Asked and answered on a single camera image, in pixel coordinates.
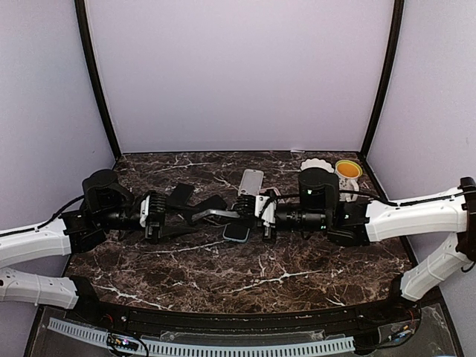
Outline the black smartphone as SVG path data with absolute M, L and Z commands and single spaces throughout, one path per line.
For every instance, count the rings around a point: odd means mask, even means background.
M 200 219 L 214 215 L 217 210 L 226 210 L 228 204 L 219 195 L 213 195 L 197 205 L 192 206 L 192 211 L 186 212 L 185 219 L 187 223 L 193 225 Z

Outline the pink phone case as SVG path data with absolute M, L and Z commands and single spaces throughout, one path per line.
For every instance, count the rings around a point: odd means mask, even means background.
M 262 188 L 259 190 L 259 194 L 261 196 L 270 196 L 271 194 L 274 194 L 275 196 L 280 196 L 280 191 L 276 187 L 267 187 L 267 188 Z

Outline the white phone case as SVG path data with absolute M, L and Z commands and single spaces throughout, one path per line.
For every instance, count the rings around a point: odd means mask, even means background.
M 261 190 L 264 172 L 261 170 L 245 169 L 238 189 L 238 196 L 257 196 Z

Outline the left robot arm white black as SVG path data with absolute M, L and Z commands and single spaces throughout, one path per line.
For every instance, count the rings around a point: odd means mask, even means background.
M 50 256 L 91 251 L 114 231 L 142 231 L 151 243 L 162 237 L 189 233 L 166 228 L 167 213 L 191 212 L 185 200 L 150 190 L 135 196 L 120 185 L 116 172 L 99 170 L 86 178 L 83 194 L 62 206 L 46 222 L 1 233 L 1 301 L 75 309 L 89 324 L 99 324 L 105 309 L 88 279 L 47 277 L 12 267 Z

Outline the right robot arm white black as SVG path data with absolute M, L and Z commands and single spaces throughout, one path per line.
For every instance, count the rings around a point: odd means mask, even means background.
M 457 187 L 415 199 L 386 201 L 370 196 L 367 202 L 340 200 L 336 174 L 319 167 L 298 175 L 296 203 L 269 191 L 254 200 L 255 217 L 266 235 L 278 231 L 301 234 L 324 232 L 330 242 L 344 247 L 363 246 L 400 236 L 446 232 L 444 242 L 421 263 L 399 275 L 392 296 L 379 315 L 388 323 L 408 311 L 428 291 L 458 270 L 475 266 L 475 180 L 463 177 Z

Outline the phone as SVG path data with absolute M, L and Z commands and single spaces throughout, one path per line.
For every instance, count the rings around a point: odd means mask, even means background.
M 229 223 L 225 226 L 222 236 L 224 240 L 238 243 L 248 241 L 250 228 L 237 223 Z
M 167 197 L 167 206 L 175 209 L 185 207 L 193 195 L 195 187 L 189 184 L 178 183 L 171 194 Z
M 239 219 L 240 214 L 234 210 L 220 210 L 220 209 L 207 209 L 198 213 L 195 213 L 191 216 L 191 222 L 193 224 L 197 223 L 198 221 L 205 219 L 209 216 L 218 216 L 224 217 L 227 219 Z

